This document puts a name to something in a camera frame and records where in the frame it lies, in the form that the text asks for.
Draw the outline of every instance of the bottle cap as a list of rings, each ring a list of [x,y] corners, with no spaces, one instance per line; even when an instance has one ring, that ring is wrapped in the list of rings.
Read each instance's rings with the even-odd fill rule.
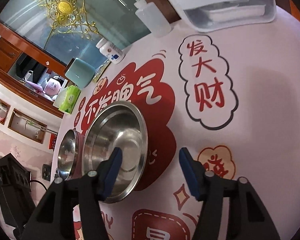
[[[138,9],[140,9],[141,7],[144,7],[146,5],[147,5],[146,0],[139,0],[134,3],[134,6],[137,7]]]
[[[100,49],[103,45],[105,45],[108,41],[105,38],[102,38],[96,45],[98,49]]]

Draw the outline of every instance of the black device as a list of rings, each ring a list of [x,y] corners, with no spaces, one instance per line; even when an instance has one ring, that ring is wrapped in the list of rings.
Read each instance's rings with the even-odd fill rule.
[[[179,162],[190,193],[204,201],[192,240],[217,240],[222,203],[230,198],[227,240],[280,240],[274,223],[253,186],[245,177],[223,179],[194,161],[187,148]]]
[[[0,208],[4,222],[16,228],[16,239],[35,209],[28,181],[30,172],[11,153],[0,158]]]
[[[121,163],[122,151],[116,147],[96,171],[80,179],[56,178],[31,215],[22,240],[75,240],[72,211],[78,204],[84,239],[109,240],[99,201],[111,194]]]
[[[227,240],[280,240],[279,234],[249,181],[223,179],[205,171],[187,150],[179,162],[197,201],[204,201],[192,240],[218,240],[222,203],[230,198]],[[109,240],[98,201],[111,194],[122,163],[122,151],[115,148],[109,160],[80,179],[56,178],[41,199],[22,235],[22,240],[75,240],[72,210],[80,205],[85,240]]]

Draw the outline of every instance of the tissue box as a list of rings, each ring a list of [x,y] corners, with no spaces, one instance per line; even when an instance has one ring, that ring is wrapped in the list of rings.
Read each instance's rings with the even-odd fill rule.
[[[80,93],[81,90],[76,86],[66,87],[58,94],[53,105],[59,107],[61,112],[71,114]]]

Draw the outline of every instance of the white container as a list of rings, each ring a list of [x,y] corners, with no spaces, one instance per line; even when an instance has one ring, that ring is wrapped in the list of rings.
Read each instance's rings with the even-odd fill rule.
[[[100,53],[106,56],[114,64],[121,62],[125,56],[121,49],[114,45],[111,41],[102,38],[96,45]]]
[[[276,14],[275,0],[169,0],[169,2],[181,19],[198,32],[268,23],[274,20]]]
[[[146,0],[136,0],[134,6],[136,16],[147,26],[154,37],[160,38],[171,31],[171,26],[155,3],[147,3]]]

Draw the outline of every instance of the wall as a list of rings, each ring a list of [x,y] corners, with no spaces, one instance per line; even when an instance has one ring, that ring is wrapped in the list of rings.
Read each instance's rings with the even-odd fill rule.
[[[15,93],[13,93],[12,91],[10,91],[9,89],[7,89],[1,84],[0,84],[0,99],[5,101],[9,105],[11,105],[5,124],[2,125],[0,123],[0,130],[31,147],[53,154],[53,150],[49,150],[50,133],[45,134],[43,144],[41,144],[33,140],[30,140],[14,132],[13,130],[9,129],[8,128],[9,120],[12,115],[13,109],[16,108],[17,110],[23,112],[24,114],[46,124],[47,128],[53,131],[59,131],[62,119],[24,100],[23,98],[19,97],[18,95],[16,95]]]
[[[48,181],[41,178],[41,170],[42,164],[50,164],[52,162],[52,154],[30,147],[0,131],[0,157],[8,153],[12,153],[27,170],[31,171],[32,179],[41,181],[46,187],[50,185]],[[42,185],[31,183],[31,191],[34,203],[37,205],[45,190]],[[4,223],[1,209],[0,225],[11,239],[15,239],[12,233],[14,228]]]

